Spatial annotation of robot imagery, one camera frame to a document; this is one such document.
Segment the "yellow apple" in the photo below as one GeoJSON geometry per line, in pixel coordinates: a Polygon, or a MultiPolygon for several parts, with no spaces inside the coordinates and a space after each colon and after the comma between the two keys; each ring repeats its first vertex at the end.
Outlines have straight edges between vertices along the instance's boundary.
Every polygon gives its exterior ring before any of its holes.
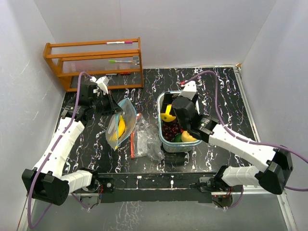
{"type": "Polygon", "coordinates": [[[194,138],[193,136],[191,136],[188,131],[183,131],[181,134],[181,141],[182,142],[195,142],[197,141],[196,138],[194,138]]]}

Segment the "blue zip top bag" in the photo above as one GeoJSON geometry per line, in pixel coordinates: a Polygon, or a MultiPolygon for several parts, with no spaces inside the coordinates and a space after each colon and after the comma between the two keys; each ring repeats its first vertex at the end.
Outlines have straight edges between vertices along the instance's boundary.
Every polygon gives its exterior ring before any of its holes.
{"type": "Polygon", "coordinates": [[[112,115],[105,133],[106,141],[114,151],[131,135],[137,120],[136,110],[129,98],[122,99],[118,105],[122,111],[112,115]]]}

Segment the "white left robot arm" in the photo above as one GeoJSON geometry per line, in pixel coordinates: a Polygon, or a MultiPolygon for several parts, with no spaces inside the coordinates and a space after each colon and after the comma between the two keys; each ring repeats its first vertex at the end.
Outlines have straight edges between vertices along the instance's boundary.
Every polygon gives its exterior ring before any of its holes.
{"type": "Polygon", "coordinates": [[[122,112],[103,78],[83,82],[80,92],[70,99],[62,111],[58,128],[41,159],[32,169],[25,169],[22,181],[30,198],[62,205],[70,193],[85,188],[99,188],[96,172],[82,168],[64,175],[63,168],[76,140],[93,115],[110,116],[122,112]]]}

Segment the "yellow banana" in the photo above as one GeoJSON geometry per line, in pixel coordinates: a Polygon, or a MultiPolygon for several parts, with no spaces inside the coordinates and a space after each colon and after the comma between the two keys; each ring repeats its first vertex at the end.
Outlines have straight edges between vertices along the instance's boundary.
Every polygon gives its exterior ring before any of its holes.
{"type": "Polygon", "coordinates": [[[123,135],[123,133],[125,132],[125,129],[126,129],[126,124],[125,124],[125,121],[123,119],[123,116],[121,115],[120,118],[119,118],[118,127],[113,132],[110,140],[111,141],[118,140],[123,135]]]}

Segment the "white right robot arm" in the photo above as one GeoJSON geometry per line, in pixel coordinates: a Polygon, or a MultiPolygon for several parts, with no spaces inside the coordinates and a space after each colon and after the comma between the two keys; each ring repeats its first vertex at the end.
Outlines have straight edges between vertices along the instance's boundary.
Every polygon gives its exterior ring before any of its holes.
{"type": "Polygon", "coordinates": [[[256,144],[228,130],[217,119],[198,113],[195,106],[197,98],[197,95],[189,99],[172,92],[161,94],[158,99],[161,119],[166,113],[193,138],[228,150],[251,164],[249,167],[222,166],[214,177],[200,180],[197,186],[225,191],[237,185],[250,185],[260,186],[272,194],[282,194],[293,171],[291,153],[285,147],[256,144]]]}

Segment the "yellow lemon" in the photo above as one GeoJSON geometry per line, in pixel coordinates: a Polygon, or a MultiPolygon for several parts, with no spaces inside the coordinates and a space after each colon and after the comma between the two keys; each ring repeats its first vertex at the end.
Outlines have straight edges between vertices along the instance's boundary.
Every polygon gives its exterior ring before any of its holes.
{"type": "Polygon", "coordinates": [[[174,115],[171,114],[172,105],[168,104],[166,110],[160,114],[161,119],[165,122],[172,122],[176,119],[174,115]]]}

